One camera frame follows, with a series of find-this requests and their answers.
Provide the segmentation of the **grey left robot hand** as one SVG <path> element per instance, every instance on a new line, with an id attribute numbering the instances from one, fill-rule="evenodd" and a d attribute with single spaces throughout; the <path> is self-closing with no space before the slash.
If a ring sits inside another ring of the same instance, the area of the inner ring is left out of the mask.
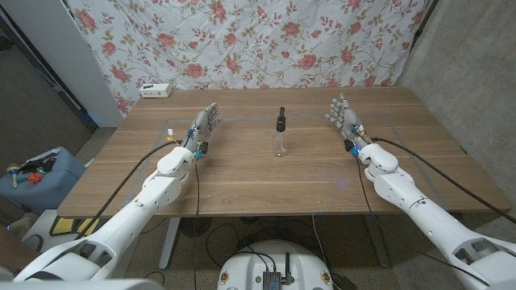
<path id="1" fill-rule="evenodd" d="M 181 142 L 181 146 L 190 150 L 195 159 L 201 159 L 207 154 L 210 135 L 221 122 L 218 114 L 219 110 L 216 102 L 201 110 L 192 121 L 186 138 Z"/>

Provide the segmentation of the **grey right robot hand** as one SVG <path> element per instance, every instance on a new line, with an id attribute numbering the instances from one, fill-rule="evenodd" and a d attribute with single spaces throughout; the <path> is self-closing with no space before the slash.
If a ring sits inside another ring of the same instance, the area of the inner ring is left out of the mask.
<path id="1" fill-rule="evenodd" d="M 344 93 L 332 100 L 330 113 L 326 114 L 325 118 L 339 129 L 344 139 L 345 150 L 353 156 L 357 157 L 360 151 L 372 142 Z"/>

